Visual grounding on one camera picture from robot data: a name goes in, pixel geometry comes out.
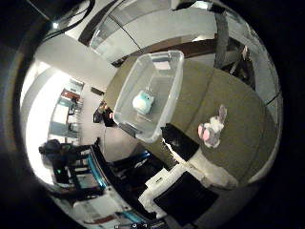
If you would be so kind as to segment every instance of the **ceiling light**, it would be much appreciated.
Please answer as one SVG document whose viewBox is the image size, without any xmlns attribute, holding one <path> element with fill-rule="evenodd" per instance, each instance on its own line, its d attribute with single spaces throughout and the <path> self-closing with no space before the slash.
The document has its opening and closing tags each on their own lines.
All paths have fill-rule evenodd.
<svg viewBox="0 0 305 229">
<path fill-rule="evenodd" d="M 51 25 L 53 26 L 54 29 L 56 29 L 56 30 L 58 29 L 59 25 L 57 22 L 53 22 Z"/>
<path fill-rule="evenodd" d="M 194 4 L 192 4 L 192 7 L 206 10 L 209 7 L 209 4 L 207 2 L 196 1 Z"/>
<path fill-rule="evenodd" d="M 208 36 L 198 35 L 192 42 L 209 39 Z"/>
</svg>

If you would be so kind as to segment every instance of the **teal toy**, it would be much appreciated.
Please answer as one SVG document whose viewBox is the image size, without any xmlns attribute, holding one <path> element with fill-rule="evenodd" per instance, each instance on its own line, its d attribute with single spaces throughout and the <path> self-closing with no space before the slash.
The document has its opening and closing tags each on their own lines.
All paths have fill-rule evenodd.
<svg viewBox="0 0 305 229">
<path fill-rule="evenodd" d="M 146 115 L 150 112 L 153 101 L 153 96 L 140 91 L 139 94 L 133 99 L 132 105 L 137 112 L 142 115 Z"/>
</svg>

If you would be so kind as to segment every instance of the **clear plastic bin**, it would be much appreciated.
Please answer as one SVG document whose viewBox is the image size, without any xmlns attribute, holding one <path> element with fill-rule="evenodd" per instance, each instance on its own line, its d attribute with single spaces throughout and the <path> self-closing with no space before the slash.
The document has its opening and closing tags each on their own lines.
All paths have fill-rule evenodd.
<svg viewBox="0 0 305 229">
<path fill-rule="evenodd" d="M 144 54 L 137 58 L 116 101 L 113 119 L 119 127 L 138 139 L 153 143 L 160 127 L 170 122 L 183 78 L 184 54 L 168 51 Z M 140 91 L 154 97 L 148 114 L 132 106 Z"/>
</svg>

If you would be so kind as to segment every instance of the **floor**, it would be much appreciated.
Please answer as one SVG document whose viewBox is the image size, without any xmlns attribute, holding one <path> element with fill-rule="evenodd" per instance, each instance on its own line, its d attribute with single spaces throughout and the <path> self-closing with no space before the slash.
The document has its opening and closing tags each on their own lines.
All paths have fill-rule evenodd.
<svg viewBox="0 0 305 229">
<path fill-rule="evenodd" d="M 81 144 L 93 144 L 96 138 L 101 138 L 101 150 L 107 161 L 115 161 L 130 156 L 138 141 L 117 127 L 105 127 L 104 123 L 93 123 L 93 114 L 103 99 L 101 95 L 91 92 L 91 87 L 85 85 L 81 97 L 83 108 L 80 115 Z"/>
</svg>

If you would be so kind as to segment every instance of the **stuffed bunny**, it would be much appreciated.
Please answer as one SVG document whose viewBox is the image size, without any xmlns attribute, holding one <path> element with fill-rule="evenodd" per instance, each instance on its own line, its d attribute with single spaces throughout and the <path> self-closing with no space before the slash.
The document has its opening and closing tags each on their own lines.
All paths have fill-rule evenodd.
<svg viewBox="0 0 305 229">
<path fill-rule="evenodd" d="M 224 128 L 224 122 L 227 116 L 227 109 L 224 105 L 220 105 L 219 115 L 210 118 L 210 122 L 199 124 L 199 138 L 204 141 L 208 148 L 216 148 L 220 144 L 220 133 Z"/>
<path fill-rule="evenodd" d="M 173 158 L 180 164 L 195 168 L 204 175 L 203 183 L 210 183 L 215 187 L 234 189 L 238 186 L 235 177 L 224 168 L 211 163 L 203 155 L 199 144 L 185 135 L 170 123 L 161 127 L 162 142 L 169 149 Z"/>
</svg>

